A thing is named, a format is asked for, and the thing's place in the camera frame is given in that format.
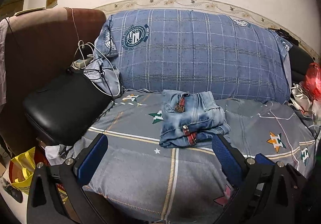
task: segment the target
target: wallpaper border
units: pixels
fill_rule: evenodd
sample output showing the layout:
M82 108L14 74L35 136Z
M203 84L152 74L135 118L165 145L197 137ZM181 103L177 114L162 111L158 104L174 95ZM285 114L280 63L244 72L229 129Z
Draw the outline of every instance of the wallpaper border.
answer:
M257 24L265 28L274 28L287 31L292 37L299 41L299 46L303 48L308 54L319 60L319 55L308 46L300 37L292 33L280 24L272 21L271 19L261 16L250 10L223 3L215 0L122 0L115 3L109 3L103 6L96 7L95 9L103 11L106 16L111 14L134 9L146 8L174 8L174 9L189 9L199 10L206 13L225 14L232 17L245 19L251 23Z

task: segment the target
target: red plastic bag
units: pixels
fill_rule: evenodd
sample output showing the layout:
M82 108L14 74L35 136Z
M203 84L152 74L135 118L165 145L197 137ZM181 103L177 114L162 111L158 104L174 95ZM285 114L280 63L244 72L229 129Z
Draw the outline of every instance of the red plastic bag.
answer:
M314 100L321 99L321 68L317 63L313 62L309 65L301 84Z

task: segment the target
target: yellow bag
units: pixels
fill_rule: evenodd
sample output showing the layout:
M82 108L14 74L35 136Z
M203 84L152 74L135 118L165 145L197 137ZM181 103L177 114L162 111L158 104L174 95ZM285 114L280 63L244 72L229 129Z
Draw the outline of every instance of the yellow bag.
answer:
M31 181L33 179L33 172L36 168L34 160L35 150L36 147L33 147L27 152L22 153L11 160L12 163L14 163L14 165L21 170L18 174L18 178L11 181L11 185L26 193L27 195L29 194ZM58 191L60 193L62 201L65 202L68 198L67 193L64 190L61 190L59 187Z

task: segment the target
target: circular logo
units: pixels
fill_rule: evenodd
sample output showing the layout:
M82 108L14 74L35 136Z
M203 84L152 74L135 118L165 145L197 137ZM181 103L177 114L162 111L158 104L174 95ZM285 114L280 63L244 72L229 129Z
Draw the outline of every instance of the circular logo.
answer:
M146 42L149 36L149 27L145 26L132 26L124 34L122 45L125 49L132 48L142 41Z
M105 37L105 46L110 50L116 50L116 46L113 40L113 37L110 36L110 32L107 31Z
M283 46L285 47L285 49L286 49L287 51L290 50L290 46L289 46L285 41L282 41L282 44L283 44Z
M244 21L244 20L237 20L237 19L234 19L232 17L230 17L235 23L237 23L239 26L247 26L248 25L248 22L247 21Z

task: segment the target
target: blue gripper pad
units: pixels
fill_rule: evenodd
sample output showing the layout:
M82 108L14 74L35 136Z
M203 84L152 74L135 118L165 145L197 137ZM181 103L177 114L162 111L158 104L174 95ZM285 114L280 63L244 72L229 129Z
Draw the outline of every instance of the blue gripper pad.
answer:
M217 136L212 139L212 149L221 163L222 170L229 183L233 186L240 187L243 182L242 168Z
M107 136L101 134L99 140L96 142L94 147L91 148L91 150L83 160L83 163L78 167L76 176L78 178L77 182L80 186L88 185L107 149Z
M274 165L275 163L265 157L262 153L259 153L255 156L255 161L260 164L266 164L266 165Z

